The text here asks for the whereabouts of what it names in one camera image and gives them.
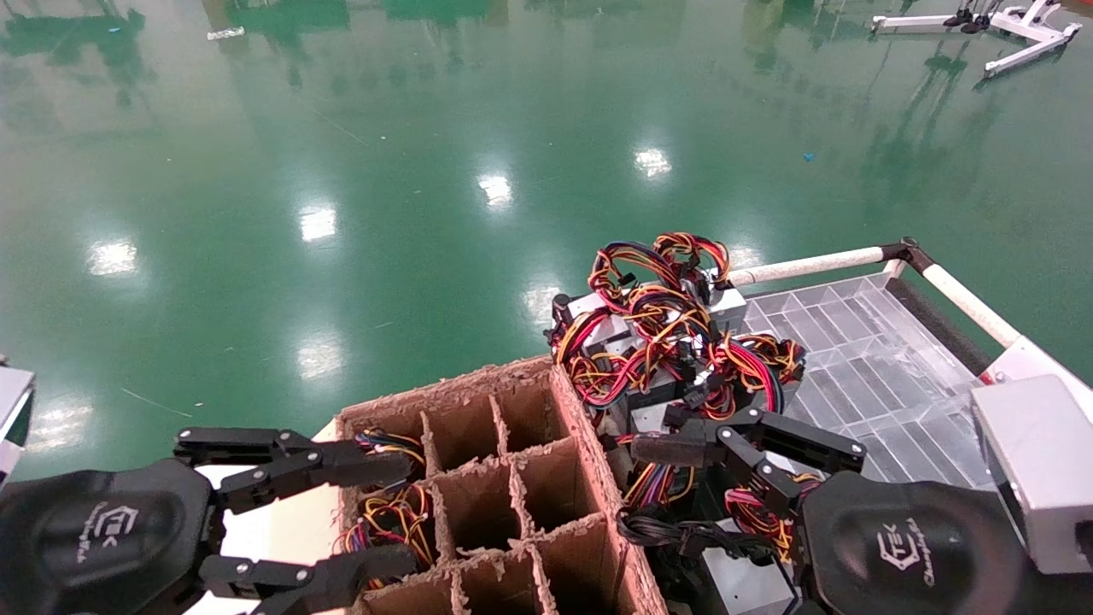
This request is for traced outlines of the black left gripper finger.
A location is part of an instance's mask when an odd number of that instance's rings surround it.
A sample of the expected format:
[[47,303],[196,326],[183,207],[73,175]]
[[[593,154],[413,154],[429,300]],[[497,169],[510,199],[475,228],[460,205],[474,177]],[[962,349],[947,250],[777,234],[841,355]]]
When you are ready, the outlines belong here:
[[316,614],[348,608],[371,580],[418,572],[418,556],[407,545],[359,549],[312,565],[250,560],[214,555],[199,579],[216,598],[257,600],[252,614]]

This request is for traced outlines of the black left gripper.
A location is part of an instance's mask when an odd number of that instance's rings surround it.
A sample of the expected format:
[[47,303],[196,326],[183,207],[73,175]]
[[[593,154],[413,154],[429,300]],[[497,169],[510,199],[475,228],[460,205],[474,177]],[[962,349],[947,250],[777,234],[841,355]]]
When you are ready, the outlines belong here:
[[[202,598],[198,570],[221,548],[222,507],[250,513],[324,485],[387,488],[412,475],[406,453],[367,453],[355,440],[316,442],[293,430],[188,428],[174,456],[4,487],[4,614],[181,614]],[[243,470],[215,494],[191,470],[204,465]]]

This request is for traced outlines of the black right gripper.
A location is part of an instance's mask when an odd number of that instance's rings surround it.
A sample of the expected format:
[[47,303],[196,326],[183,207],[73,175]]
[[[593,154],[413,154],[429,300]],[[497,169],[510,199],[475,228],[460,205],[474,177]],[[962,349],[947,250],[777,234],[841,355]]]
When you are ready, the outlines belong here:
[[804,488],[769,453],[836,474],[798,515],[798,577],[827,614],[1008,614],[1033,565],[998,495],[944,483],[855,474],[863,443],[768,410],[691,430],[635,435],[632,456],[675,468],[720,466],[769,513],[795,517]]

